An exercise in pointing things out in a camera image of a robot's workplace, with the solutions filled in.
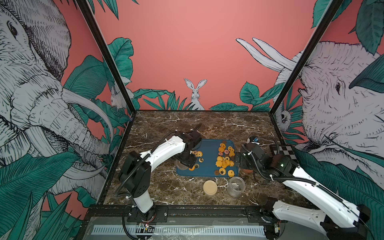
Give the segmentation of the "pile of ring cookies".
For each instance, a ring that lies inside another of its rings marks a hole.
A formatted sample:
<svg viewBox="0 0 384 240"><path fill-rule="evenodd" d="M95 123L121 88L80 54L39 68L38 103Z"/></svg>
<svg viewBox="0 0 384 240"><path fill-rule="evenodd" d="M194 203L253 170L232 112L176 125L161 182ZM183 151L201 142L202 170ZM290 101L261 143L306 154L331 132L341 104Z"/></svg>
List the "pile of ring cookies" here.
<svg viewBox="0 0 384 240"><path fill-rule="evenodd" d="M200 167L200 164L204 162L203 152L202 151L192 151L192 154L195 156L195 164L189 168L189 171L194 171Z"/></svg>

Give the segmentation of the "pile of yellow cookies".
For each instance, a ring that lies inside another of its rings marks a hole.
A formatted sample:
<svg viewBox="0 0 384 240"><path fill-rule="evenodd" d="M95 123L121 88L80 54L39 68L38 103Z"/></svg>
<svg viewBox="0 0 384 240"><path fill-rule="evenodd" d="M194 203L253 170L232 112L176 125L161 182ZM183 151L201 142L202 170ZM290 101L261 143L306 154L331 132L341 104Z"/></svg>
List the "pile of yellow cookies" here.
<svg viewBox="0 0 384 240"><path fill-rule="evenodd" d="M229 140L219 141L217 152L214 154L214 175L216 177L236 177L238 167L235 162L235 145Z"/></svg>

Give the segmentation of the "clear glass cookie jar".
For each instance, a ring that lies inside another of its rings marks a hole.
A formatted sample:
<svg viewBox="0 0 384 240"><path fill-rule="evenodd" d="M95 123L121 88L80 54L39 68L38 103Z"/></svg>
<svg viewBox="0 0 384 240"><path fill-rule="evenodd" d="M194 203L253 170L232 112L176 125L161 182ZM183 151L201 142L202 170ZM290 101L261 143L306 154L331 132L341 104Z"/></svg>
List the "clear glass cookie jar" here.
<svg viewBox="0 0 384 240"><path fill-rule="evenodd" d="M245 191L246 184L240 177L232 177L229 180L227 192L233 198L238 198Z"/></svg>

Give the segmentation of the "beige jar lid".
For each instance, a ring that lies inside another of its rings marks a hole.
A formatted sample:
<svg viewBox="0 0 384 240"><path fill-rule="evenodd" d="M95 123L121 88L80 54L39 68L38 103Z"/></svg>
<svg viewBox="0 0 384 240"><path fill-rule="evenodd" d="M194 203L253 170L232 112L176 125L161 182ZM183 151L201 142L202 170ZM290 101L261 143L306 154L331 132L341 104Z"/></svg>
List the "beige jar lid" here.
<svg viewBox="0 0 384 240"><path fill-rule="evenodd" d="M208 180L208 181L204 182L203 191L206 195L213 196L217 193L218 186L217 186L216 182L214 182L212 180Z"/></svg>

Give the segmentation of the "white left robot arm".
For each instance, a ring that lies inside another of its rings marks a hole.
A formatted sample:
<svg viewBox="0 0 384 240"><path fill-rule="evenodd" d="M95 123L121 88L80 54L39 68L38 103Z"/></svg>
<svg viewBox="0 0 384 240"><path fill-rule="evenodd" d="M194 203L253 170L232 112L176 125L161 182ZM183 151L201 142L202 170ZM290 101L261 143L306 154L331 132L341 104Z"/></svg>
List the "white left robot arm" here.
<svg viewBox="0 0 384 240"><path fill-rule="evenodd" d="M114 192L115 197L129 197L136 207L146 214L154 208L148 188L151 173L172 157L188 168L194 167L197 157L192 153L202 140L197 130L189 132L173 131L156 143L149 151L129 153L121 168L118 180L120 185Z"/></svg>

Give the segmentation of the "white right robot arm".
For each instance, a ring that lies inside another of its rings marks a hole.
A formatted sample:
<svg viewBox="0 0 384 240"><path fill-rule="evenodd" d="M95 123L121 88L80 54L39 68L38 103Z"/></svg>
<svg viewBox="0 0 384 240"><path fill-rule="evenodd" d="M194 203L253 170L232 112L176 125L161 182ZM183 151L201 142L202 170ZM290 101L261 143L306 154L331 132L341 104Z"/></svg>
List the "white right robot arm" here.
<svg viewBox="0 0 384 240"><path fill-rule="evenodd" d="M259 215L269 224L293 222L324 234L329 240L366 240L373 233L367 225L371 210L355 205L311 177L298 163L279 149L271 156L256 142L242 144L239 153L245 163L264 180L281 183L305 197L315 209L287 204L269 197Z"/></svg>

